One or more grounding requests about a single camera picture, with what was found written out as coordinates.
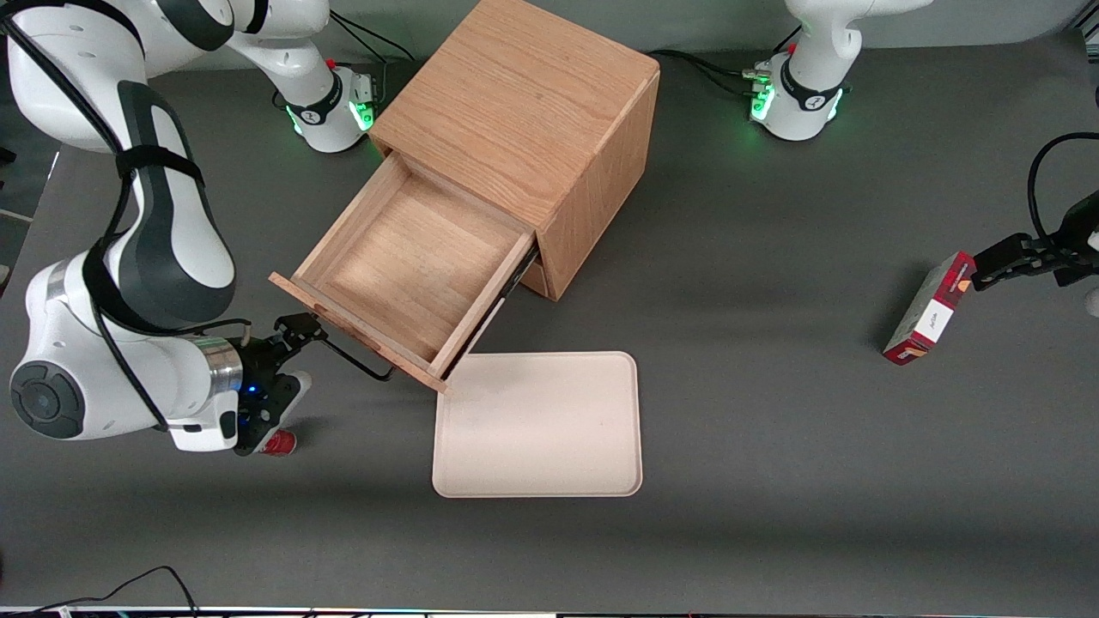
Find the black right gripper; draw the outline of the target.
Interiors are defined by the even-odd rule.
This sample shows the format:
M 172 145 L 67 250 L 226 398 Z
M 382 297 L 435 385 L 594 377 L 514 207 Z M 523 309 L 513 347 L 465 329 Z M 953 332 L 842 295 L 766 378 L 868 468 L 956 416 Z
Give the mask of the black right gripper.
M 297 356 L 302 347 L 313 342 L 326 342 L 328 332 L 312 313 L 284 314 L 274 323 L 275 334 L 259 336 L 232 336 L 242 364 L 240 400 L 290 400 L 303 391 L 303 379 L 285 374 L 284 364 Z

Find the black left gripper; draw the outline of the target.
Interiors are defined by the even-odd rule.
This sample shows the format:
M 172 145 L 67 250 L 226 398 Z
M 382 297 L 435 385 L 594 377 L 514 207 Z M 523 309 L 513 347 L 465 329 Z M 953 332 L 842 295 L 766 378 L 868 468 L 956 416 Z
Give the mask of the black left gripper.
M 1053 233 L 1041 223 L 1036 199 L 1029 200 L 1029 218 L 1039 234 L 1039 258 L 1026 234 L 1012 234 L 974 255 L 974 290 L 1024 276 L 1051 273 L 1057 286 L 1067 287 L 1096 275 L 1098 251 L 1091 245 L 1098 230 L 1098 192 L 1068 208 Z

